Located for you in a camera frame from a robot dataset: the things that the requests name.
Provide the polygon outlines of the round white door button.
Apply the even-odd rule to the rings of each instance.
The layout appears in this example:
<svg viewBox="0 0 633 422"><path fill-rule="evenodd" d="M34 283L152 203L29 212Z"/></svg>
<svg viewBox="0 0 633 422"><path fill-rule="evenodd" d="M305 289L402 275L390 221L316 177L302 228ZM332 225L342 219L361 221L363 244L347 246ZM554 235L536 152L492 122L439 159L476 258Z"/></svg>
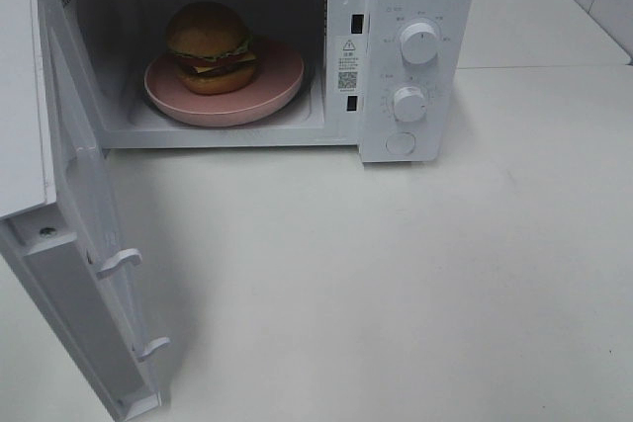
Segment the round white door button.
<svg viewBox="0 0 633 422"><path fill-rule="evenodd" d="M410 132L397 132L386 140L386 148L393 155L410 155L415 150L416 139Z"/></svg>

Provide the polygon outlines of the white warning label sticker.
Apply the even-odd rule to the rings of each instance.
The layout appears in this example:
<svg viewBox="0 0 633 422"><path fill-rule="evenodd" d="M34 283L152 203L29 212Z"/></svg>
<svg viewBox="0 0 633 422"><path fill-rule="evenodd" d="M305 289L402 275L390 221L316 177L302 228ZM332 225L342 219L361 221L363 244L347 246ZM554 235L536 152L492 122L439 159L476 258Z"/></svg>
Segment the white warning label sticker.
<svg viewBox="0 0 633 422"><path fill-rule="evenodd" d="M361 70L359 41L352 37L337 37L335 52L337 54L335 67L337 89L342 93L355 92L359 86Z"/></svg>

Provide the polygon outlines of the toy burger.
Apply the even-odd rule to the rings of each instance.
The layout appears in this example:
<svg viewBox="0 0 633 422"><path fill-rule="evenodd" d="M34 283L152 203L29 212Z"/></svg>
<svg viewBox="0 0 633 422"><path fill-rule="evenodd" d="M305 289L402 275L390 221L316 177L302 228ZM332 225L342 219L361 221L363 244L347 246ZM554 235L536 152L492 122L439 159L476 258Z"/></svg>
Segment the toy burger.
<svg viewBox="0 0 633 422"><path fill-rule="evenodd" d="M168 22L165 41L181 83L200 95L219 95L245 87L255 74L253 36L230 7L196 2Z"/></svg>

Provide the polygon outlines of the white microwave door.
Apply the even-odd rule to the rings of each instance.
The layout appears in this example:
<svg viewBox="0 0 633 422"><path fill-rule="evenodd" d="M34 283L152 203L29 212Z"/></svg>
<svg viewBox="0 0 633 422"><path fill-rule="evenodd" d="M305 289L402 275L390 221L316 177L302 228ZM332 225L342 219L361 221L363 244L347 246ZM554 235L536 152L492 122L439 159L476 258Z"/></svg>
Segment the white microwave door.
<svg viewBox="0 0 633 422"><path fill-rule="evenodd" d="M161 403L74 0L1 0L1 253L110 416Z"/></svg>

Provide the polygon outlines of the white microwave oven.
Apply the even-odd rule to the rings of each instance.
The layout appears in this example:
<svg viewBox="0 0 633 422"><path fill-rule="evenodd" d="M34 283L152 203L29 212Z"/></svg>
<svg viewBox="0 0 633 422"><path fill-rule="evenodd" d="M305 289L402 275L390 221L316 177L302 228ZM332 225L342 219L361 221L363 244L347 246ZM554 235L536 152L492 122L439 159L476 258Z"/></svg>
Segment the white microwave oven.
<svg viewBox="0 0 633 422"><path fill-rule="evenodd" d="M164 51L164 30L183 5L206 0L74 0L76 25L97 88L88 116L104 148L231 148L353 145L365 162L429 161L436 157L471 0L207 0L230 6L256 44L271 38L296 48L305 64L301 90L283 110L233 127L196 127L160 112L144 88L144 73ZM400 33L427 19L439 31L438 54L413 65L401 54ZM336 38L361 49L355 92L336 86ZM419 88L428 104L422 120L397 121L395 92ZM415 136L410 155L393 155L387 138Z"/></svg>

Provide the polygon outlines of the pink round plate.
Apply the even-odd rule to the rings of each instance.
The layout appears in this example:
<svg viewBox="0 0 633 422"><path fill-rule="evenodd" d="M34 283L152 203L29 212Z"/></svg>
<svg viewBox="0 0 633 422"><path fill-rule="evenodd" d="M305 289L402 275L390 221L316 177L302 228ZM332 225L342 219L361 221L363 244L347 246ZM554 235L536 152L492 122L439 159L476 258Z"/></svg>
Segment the pink round plate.
<svg viewBox="0 0 633 422"><path fill-rule="evenodd" d="M302 85L305 64L297 50L282 42L263 40L254 50L255 74L236 91L202 95L189 90L166 54L145 70L144 88L160 111L187 125L233 127L259 121L292 101Z"/></svg>

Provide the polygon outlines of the lower white timer knob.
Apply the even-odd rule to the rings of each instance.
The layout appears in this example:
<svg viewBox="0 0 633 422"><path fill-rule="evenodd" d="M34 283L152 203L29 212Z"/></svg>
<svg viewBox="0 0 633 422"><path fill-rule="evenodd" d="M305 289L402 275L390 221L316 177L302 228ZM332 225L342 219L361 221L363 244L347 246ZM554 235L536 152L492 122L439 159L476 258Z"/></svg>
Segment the lower white timer knob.
<svg viewBox="0 0 633 422"><path fill-rule="evenodd" d="M393 111L397 121L403 123L417 122L423 119L428 100L417 87L406 86L394 94Z"/></svg>

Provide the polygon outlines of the upper white power knob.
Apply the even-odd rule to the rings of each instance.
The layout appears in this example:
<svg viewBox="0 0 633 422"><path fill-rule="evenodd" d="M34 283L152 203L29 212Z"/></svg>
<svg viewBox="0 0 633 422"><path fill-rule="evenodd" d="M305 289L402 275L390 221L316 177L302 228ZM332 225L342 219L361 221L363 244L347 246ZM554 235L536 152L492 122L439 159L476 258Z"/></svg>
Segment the upper white power knob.
<svg viewBox="0 0 633 422"><path fill-rule="evenodd" d="M425 64L438 54L439 31L427 19L419 19L406 25L399 40L402 57L407 63Z"/></svg>

